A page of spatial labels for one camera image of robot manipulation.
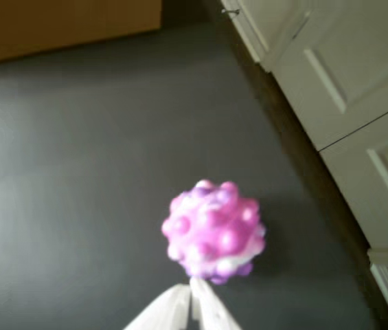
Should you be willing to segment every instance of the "wooden cabinet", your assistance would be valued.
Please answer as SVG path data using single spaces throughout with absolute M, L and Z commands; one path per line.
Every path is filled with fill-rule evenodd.
M 0 0 L 0 60 L 160 27 L 161 0 Z

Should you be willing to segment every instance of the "cabinet handle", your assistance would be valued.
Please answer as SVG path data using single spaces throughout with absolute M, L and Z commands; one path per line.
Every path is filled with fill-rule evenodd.
M 221 14 L 235 14 L 235 16 L 238 16 L 240 14 L 239 9 L 231 10 L 231 9 L 222 9 Z

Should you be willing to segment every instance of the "floor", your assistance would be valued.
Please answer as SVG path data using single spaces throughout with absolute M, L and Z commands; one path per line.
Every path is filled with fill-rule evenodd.
M 254 273 L 214 288 L 243 329 L 376 329 L 210 24 L 0 64 L 0 329 L 123 329 L 187 283 L 160 225 L 204 177 L 257 197 L 270 230 Z

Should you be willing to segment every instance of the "pink pop fidget ball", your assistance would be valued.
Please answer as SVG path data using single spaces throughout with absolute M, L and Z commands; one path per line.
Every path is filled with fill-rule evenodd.
M 161 230 L 169 240 L 168 256 L 188 276 L 215 284 L 249 275 L 253 257 L 265 247 L 259 204 L 240 197 L 233 182 L 215 186 L 202 180 L 182 192 L 172 200 Z

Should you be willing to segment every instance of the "cabinet door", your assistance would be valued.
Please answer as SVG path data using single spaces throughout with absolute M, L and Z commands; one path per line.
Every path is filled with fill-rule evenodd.
M 280 57 L 304 19 L 296 0 L 221 0 L 255 62 L 266 71 Z
M 321 152 L 373 249 L 388 249 L 388 114 Z
M 388 0 L 298 2 L 308 20 L 273 73 L 320 151 L 388 112 Z

